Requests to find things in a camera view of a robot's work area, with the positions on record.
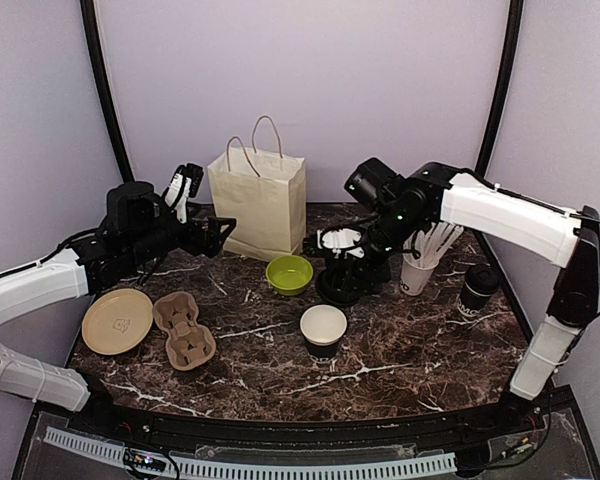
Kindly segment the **black plastic cup lid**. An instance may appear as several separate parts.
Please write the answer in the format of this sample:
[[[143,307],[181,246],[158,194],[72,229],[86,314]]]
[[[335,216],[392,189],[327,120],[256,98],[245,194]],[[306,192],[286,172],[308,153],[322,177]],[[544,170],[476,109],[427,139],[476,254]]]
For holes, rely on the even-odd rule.
[[[352,306],[361,298],[351,279],[341,271],[322,271],[316,279],[315,288],[326,303],[336,307]]]

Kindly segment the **black paper coffee cup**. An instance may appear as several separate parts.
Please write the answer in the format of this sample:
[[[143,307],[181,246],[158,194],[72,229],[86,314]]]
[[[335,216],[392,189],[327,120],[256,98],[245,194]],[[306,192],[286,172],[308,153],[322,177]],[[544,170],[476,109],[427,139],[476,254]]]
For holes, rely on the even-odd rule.
[[[466,319],[476,318],[494,295],[493,292],[476,291],[465,283],[457,298],[456,308]]]

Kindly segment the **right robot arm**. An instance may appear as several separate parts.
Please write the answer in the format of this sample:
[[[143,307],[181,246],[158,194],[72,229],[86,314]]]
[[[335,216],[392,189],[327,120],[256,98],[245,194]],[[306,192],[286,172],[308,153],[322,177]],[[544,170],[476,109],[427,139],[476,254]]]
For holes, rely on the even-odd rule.
[[[360,164],[346,191],[376,219],[362,234],[352,276],[368,288],[416,231],[446,222],[494,236],[559,267],[545,319],[512,374],[508,396],[490,413],[501,434],[514,432],[582,332],[600,316],[600,218],[596,210],[558,207],[431,162],[408,177],[377,158]]]

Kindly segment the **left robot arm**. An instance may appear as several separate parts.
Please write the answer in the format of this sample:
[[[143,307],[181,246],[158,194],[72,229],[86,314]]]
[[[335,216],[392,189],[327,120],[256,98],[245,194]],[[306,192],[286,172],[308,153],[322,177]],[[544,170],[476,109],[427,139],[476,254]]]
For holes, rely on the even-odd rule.
[[[174,197],[144,181],[107,193],[106,214],[96,228],[71,235],[47,256],[0,273],[0,326],[46,306],[93,296],[115,286],[150,260],[182,249],[216,256],[236,228],[233,218],[187,216],[186,186]],[[79,412],[100,436],[121,427],[120,412],[104,399],[99,380],[56,367],[0,343],[0,391]]]

